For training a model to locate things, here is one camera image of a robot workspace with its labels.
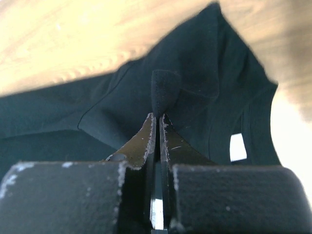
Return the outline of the black t shirt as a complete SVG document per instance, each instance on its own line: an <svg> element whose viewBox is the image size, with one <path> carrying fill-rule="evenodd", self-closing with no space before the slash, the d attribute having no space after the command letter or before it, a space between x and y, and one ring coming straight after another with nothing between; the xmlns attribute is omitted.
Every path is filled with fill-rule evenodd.
<svg viewBox="0 0 312 234"><path fill-rule="evenodd" d="M278 165L270 128L277 85L213 3L116 72L2 97L0 173L18 161L98 161L147 115L166 114L210 160L229 165L242 134L248 165Z"/></svg>

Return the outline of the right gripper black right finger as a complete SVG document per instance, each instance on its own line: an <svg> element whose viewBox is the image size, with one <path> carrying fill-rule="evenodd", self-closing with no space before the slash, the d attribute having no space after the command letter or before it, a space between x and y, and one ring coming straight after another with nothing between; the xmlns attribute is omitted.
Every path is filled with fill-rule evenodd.
<svg viewBox="0 0 312 234"><path fill-rule="evenodd" d="M222 166L159 119L164 227L171 234L305 234L308 201L281 166Z"/></svg>

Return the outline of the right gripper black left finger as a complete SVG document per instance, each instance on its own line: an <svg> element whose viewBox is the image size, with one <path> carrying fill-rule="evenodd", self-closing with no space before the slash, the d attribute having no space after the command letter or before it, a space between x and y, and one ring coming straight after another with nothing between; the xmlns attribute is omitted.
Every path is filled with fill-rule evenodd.
<svg viewBox="0 0 312 234"><path fill-rule="evenodd" d="M148 234L156 118L108 161L20 162L0 185L3 234Z"/></svg>

